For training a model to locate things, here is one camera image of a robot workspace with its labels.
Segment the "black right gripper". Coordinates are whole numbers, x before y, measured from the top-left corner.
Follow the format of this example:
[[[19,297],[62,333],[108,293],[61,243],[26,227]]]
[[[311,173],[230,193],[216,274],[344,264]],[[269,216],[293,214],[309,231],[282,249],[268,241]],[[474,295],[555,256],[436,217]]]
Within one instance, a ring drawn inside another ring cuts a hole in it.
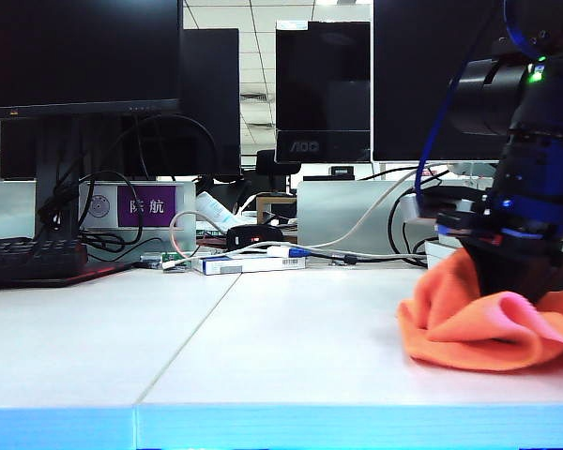
[[[438,231],[462,243],[482,296],[513,291],[535,304],[563,278],[563,195],[483,194],[467,211],[440,212]]]

